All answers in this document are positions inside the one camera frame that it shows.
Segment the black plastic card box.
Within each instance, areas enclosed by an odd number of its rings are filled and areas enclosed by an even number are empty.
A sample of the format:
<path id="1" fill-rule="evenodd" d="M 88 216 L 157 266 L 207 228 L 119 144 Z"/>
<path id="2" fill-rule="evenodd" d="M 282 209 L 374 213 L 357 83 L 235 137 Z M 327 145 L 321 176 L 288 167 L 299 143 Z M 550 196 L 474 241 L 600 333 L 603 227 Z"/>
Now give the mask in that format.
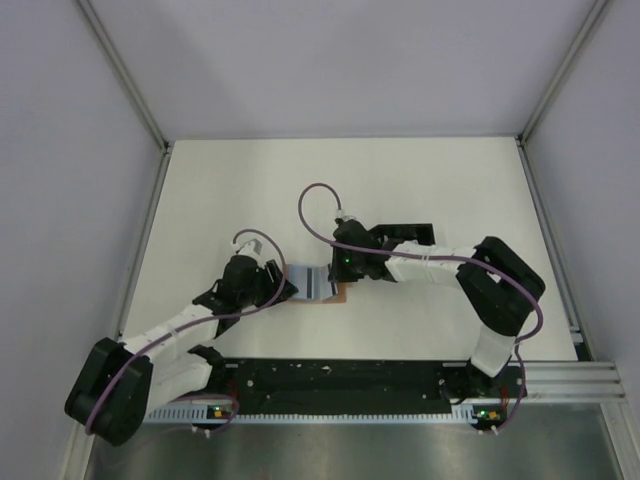
<path id="1" fill-rule="evenodd" d="M 425 246 L 436 244 L 434 228 L 431 223 L 378 224 L 368 232 L 384 247 L 404 242 L 414 242 Z"/>

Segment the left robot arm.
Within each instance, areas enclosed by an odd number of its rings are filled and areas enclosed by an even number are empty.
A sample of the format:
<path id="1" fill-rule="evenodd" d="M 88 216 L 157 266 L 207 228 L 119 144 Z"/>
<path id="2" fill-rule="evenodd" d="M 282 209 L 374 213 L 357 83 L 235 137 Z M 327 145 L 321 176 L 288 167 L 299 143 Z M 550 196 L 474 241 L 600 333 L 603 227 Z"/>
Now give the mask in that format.
<path id="1" fill-rule="evenodd" d="M 112 446 L 127 442 L 145 417 L 191 395 L 234 402 L 221 353 L 209 346 L 245 316 L 291 298 L 284 259 L 236 253 L 221 278 L 180 313 L 134 337 L 94 344 L 64 412 Z"/>

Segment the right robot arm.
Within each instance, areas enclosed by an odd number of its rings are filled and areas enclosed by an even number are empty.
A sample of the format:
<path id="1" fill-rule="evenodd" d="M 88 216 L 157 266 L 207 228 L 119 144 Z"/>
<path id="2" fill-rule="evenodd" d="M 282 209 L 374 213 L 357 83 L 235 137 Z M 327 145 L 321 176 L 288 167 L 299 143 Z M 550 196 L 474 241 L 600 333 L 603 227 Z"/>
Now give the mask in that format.
<path id="1" fill-rule="evenodd" d="M 502 385 L 516 339 L 546 289 L 515 251 L 492 236 L 469 248 L 438 246 L 430 224 L 368 229 L 353 217 L 335 223 L 331 282 L 423 281 L 463 292 L 482 326 L 463 372 L 444 385 L 455 398 L 487 396 Z"/>

